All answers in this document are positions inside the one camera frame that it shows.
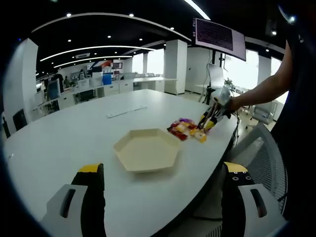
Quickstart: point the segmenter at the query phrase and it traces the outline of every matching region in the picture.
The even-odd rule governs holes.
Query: snack pile
[[[205,142],[207,139],[203,129],[198,129],[194,121],[188,118],[179,118],[171,124],[167,130],[180,138],[181,141],[186,140],[188,137],[195,137],[200,142]]]

